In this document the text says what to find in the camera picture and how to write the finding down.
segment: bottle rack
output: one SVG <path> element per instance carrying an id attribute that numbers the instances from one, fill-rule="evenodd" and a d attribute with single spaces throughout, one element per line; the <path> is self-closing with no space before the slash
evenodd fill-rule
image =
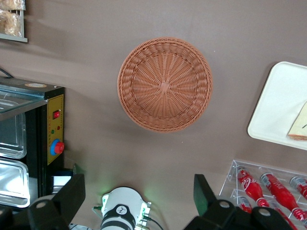
<path id="1" fill-rule="evenodd" d="M 275 198 L 271 195 L 271 193 L 265 187 L 265 185 L 263 185 L 260 182 L 260 177 L 264 173 L 273 173 L 278 178 L 278 180 L 293 194 L 299 207 L 303 209 L 304 211 L 305 210 L 307 211 L 307 200 L 303 196 L 301 196 L 301 194 L 298 191 L 296 191 L 293 187 L 290 186 L 290 180 L 294 176 L 301 176 L 303 178 L 307 178 L 307 174 L 302 174 L 300 172 L 298 173 L 298 172 L 286 171 L 283 169 L 273 168 L 273 167 L 266 166 L 266 165 L 257 165 L 254 163 L 243 162 L 243 161 L 238 161 L 238 160 L 233 160 L 232 162 L 228 175 L 226 176 L 225 182 L 220 191 L 220 198 L 227 199 L 230 202 L 232 202 L 235 206 L 238 206 L 237 197 L 244 196 L 245 198 L 248 199 L 252 207 L 257 206 L 256 202 L 252 200 L 249 196 L 247 196 L 241 184 L 237 181 L 236 171 L 234 170 L 233 172 L 233 169 L 238 165 L 244 166 L 249 171 L 249 173 L 254 177 L 254 179 L 261 185 L 264 198 L 267 201 L 275 200 Z M 297 220 L 288 209 L 284 208 L 280 204 L 278 205 L 280 206 L 283 213 L 297 227 L 297 229 L 306 230 L 302 222 Z"/>
<path id="2" fill-rule="evenodd" d="M 24 11 L 13 11 L 13 12 L 20 15 L 21 37 L 0 33 L 0 38 L 17 42 L 28 42 L 28 39 L 24 37 Z"/>

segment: red light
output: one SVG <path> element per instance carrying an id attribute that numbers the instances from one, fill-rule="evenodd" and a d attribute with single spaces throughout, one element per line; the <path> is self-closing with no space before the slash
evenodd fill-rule
<path id="1" fill-rule="evenodd" d="M 56 119 L 60 116 L 59 110 L 53 112 L 53 119 Z"/>

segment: metal tray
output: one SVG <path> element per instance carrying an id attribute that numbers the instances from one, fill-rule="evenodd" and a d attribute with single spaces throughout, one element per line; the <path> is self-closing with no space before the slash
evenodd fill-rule
<path id="1" fill-rule="evenodd" d="M 0 121 L 0 156 L 21 159 L 25 155 L 25 114 Z"/>
<path id="2" fill-rule="evenodd" d="M 25 113 L 48 103 L 40 95 L 9 92 L 0 85 L 0 121 Z"/>
<path id="3" fill-rule="evenodd" d="M 0 159 L 0 204 L 30 205 L 28 167 L 20 161 Z"/>

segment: wicker basket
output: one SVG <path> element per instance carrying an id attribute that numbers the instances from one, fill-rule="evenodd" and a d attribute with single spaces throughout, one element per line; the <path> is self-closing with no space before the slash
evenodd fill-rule
<path id="1" fill-rule="evenodd" d="M 175 132 L 195 122 L 212 93 L 210 67 L 191 44 L 173 37 L 149 40 L 125 59 L 118 95 L 127 115 L 143 128 Z"/>

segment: label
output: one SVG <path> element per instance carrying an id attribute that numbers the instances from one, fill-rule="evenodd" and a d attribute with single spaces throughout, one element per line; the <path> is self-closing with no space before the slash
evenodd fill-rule
<path id="1" fill-rule="evenodd" d="M 251 213 L 252 211 L 252 207 L 249 203 L 249 201 L 243 197 L 243 196 L 239 196 L 238 197 L 238 205 L 239 207 L 243 210 L 243 211 L 246 211 L 248 213 Z"/>
<path id="2" fill-rule="evenodd" d="M 28 87 L 32 87 L 32 88 L 45 88 L 47 87 L 45 84 L 40 84 L 40 83 L 27 83 L 27 84 L 24 84 L 25 86 L 28 86 Z"/>
<path id="3" fill-rule="evenodd" d="M 297 189 L 297 191 L 299 191 L 304 197 L 306 197 L 307 195 L 307 183 L 306 180 L 304 178 L 295 178 L 292 182 L 292 184 L 294 184 L 295 189 Z"/>
<path id="4" fill-rule="evenodd" d="M 57 119 L 53 119 L 53 112 L 61 111 L 60 116 Z M 63 142 L 63 122 L 64 122 L 64 95 L 61 94 L 57 97 L 51 98 L 47 105 L 47 135 L 48 135 L 48 151 L 47 151 L 47 165 L 50 165 L 58 156 L 51 155 L 50 148 L 55 139 L 59 139 Z"/>
<path id="5" fill-rule="evenodd" d="M 255 179 L 252 179 L 251 177 L 247 177 L 242 181 L 242 187 L 244 188 L 244 190 L 247 190 L 247 188 L 249 187 L 249 185 L 251 183 L 256 183 Z"/>
<path id="6" fill-rule="evenodd" d="M 259 207 L 270 207 L 269 203 L 262 197 L 256 200 L 256 203 Z"/>
<path id="7" fill-rule="evenodd" d="M 293 216 L 297 218 L 298 220 L 305 220 L 307 218 L 307 214 L 300 208 L 294 208 L 292 210 Z"/>
<path id="8" fill-rule="evenodd" d="M 127 208 L 123 205 L 118 206 L 118 208 L 116 209 L 116 212 L 119 215 L 125 215 L 127 213 Z"/>
<path id="9" fill-rule="evenodd" d="M 283 189 L 285 188 L 285 186 L 283 186 L 283 184 L 281 184 L 280 182 L 275 182 L 274 186 L 277 187 L 278 189 Z"/>
<path id="10" fill-rule="evenodd" d="M 270 182 L 270 180 L 269 180 L 269 178 L 268 178 L 267 175 L 263 175 L 263 176 L 261 177 L 261 181 L 265 184 L 265 186 L 266 186 L 267 188 L 269 188 L 269 187 L 271 186 L 271 182 Z"/>

